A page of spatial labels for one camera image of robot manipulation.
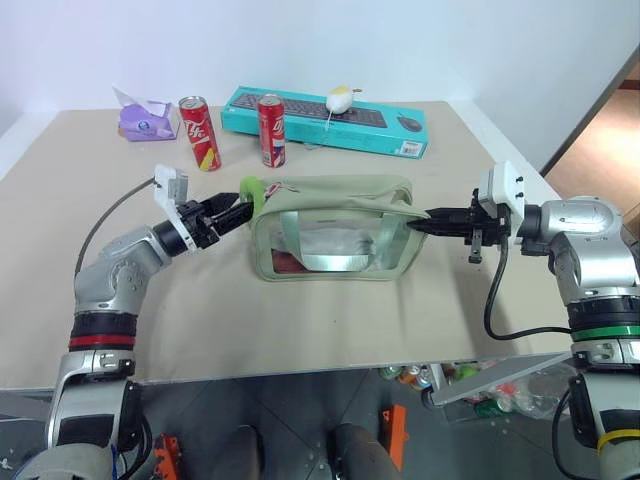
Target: beige tabletop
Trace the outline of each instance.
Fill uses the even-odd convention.
[[[177,141],[130,143],[116,134],[115,110],[60,113],[0,182],[0,388],[55,382],[73,323],[73,268],[97,218],[157,163],[189,174],[189,197],[237,191],[249,174],[393,173],[411,179],[414,204],[466,207],[493,160],[445,102],[422,108],[431,144],[410,160],[287,143],[287,164],[260,163],[258,140],[224,132],[213,115],[222,168],[197,170],[183,129]],[[531,185],[543,182],[527,178]],[[87,253],[140,225],[165,220],[151,189],[120,207]],[[497,260],[484,249],[467,263],[460,239],[429,237],[395,282],[269,283],[254,271],[244,227],[208,250],[182,255],[156,275],[138,319],[136,378],[193,380],[436,362],[566,351],[569,339],[545,334],[490,339],[482,312]],[[508,332],[564,325],[565,309],[546,259],[511,255],[494,309]]]

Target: cardboard box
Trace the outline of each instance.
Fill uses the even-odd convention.
[[[326,97],[251,87],[239,87],[231,96],[220,112],[222,128],[258,135],[256,105],[265,93],[285,101],[287,140],[413,159],[422,157],[429,142],[422,110],[353,102],[345,113],[332,115],[325,129]]]

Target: computer mouse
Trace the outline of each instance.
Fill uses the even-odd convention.
[[[420,130],[422,130],[422,125],[420,124],[420,122],[417,120],[414,120],[413,118],[404,117],[400,115],[398,117],[398,121],[400,122],[400,125],[402,125],[404,128],[406,128],[410,132],[419,132]]]

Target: yellow ring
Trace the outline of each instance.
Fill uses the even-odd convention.
[[[600,440],[598,440],[598,454],[600,454],[600,451],[607,443],[618,438],[640,438],[640,429],[627,428],[625,430],[614,430],[612,432],[605,433],[600,437]]]

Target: label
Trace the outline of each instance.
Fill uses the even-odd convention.
[[[400,153],[402,155],[409,155],[411,157],[417,157],[420,155],[422,151],[422,143],[420,142],[409,142],[405,140],[402,142],[402,147],[400,148]]]

